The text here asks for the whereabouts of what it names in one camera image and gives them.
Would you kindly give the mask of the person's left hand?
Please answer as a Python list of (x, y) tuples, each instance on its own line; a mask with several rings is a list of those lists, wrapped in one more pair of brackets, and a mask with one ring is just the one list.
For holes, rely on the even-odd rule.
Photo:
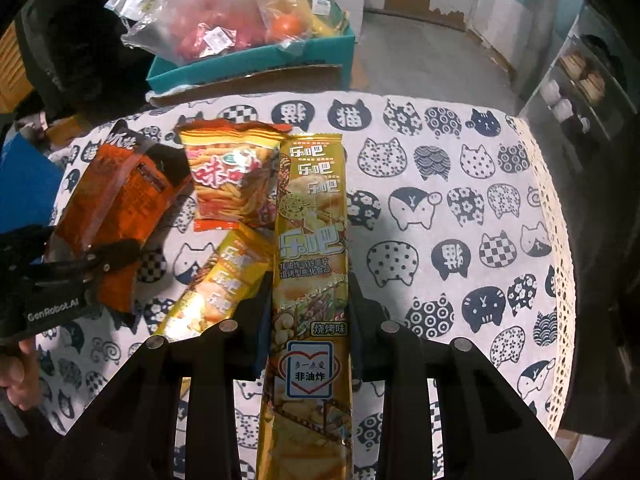
[(35, 408), (41, 400), (35, 338), (20, 341), (14, 356), (2, 354), (0, 367), (1, 387), (11, 404), (22, 411)]

